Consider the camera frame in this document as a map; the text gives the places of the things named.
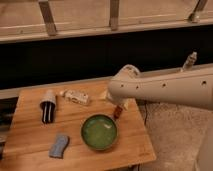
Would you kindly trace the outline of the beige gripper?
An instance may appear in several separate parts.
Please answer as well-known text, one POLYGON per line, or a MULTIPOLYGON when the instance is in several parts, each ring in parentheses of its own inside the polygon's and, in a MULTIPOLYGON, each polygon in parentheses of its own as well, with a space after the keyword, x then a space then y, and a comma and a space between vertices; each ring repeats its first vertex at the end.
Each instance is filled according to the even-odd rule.
POLYGON ((113 118, 118 119, 124 110, 127 110, 129 107, 129 100, 125 98, 120 98, 112 95, 110 92, 106 92, 106 99, 112 104, 116 105, 113 111, 113 118))

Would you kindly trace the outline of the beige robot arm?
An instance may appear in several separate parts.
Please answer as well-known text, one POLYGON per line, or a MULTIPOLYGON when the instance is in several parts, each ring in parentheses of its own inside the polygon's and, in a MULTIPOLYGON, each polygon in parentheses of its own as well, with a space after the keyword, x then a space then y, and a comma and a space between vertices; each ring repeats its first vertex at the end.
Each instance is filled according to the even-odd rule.
POLYGON ((137 67, 125 65, 109 81, 106 99, 126 108, 129 98, 213 110, 213 67, 141 73, 137 67))

